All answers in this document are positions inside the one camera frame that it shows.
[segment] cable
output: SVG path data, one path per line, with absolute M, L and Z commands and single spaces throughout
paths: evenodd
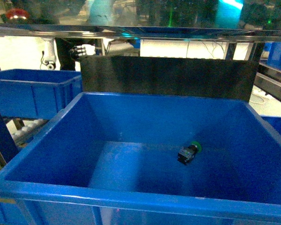
M 252 93 L 252 95 L 254 95 L 256 97 L 259 97 L 262 100 L 262 102 L 254 102 L 254 101 L 250 100 L 251 103 L 258 104 L 258 105 L 263 105 L 266 102 L 263 97 L 261 97 L 259 95 L 256 95 L 255 93 Z
M 224 48 L 223 48 L 223 42 L 222 42 L 222 44 L 220 45 L 218 42 L 215 42 L 217 45 L 219 45 L 220 47 L 221 47 L 221 49 L 222 49 L 222 51 L 223 51 L 223 53 L 225 53 L 225 50 L 224 50 Z
M 45 54 L 45 52 L 42 51 L 41 65 L 39 65 L 39 69 L 41 69 L 42 65 L 47 66 L 46 64 L 44 64 L 44 61 L 43 61 L 44 60 L 44 54 Z
M 213 47 L 213 50 L 212 50 L 212 52 L 211 52 L 212 55 L 214 55 L 214 51 L 215 51 L 215 49 L 216 49 L 216 45 L 214 45 L 214 43 L 215 43 L 215 42 L 212 43 L 212 47 Z
M 206 44 L 203 41 L 201 41 L 201 42 L 203 43 L 203 45 L 205 45 L 207 51 L 209 52 L 209 54 L 211 54 L 212 58 L 214 59 L 214 55 L 209 51 L 209 49 L 207 48 Z
M 187 45 L 187 49 L 186 49 L 186 58 L 187 58 L 187 53 L 188 53 L 188 47 L 189 47 L 189 44 L 191 43 L 191 41 L 188 41 L 188 45 Z

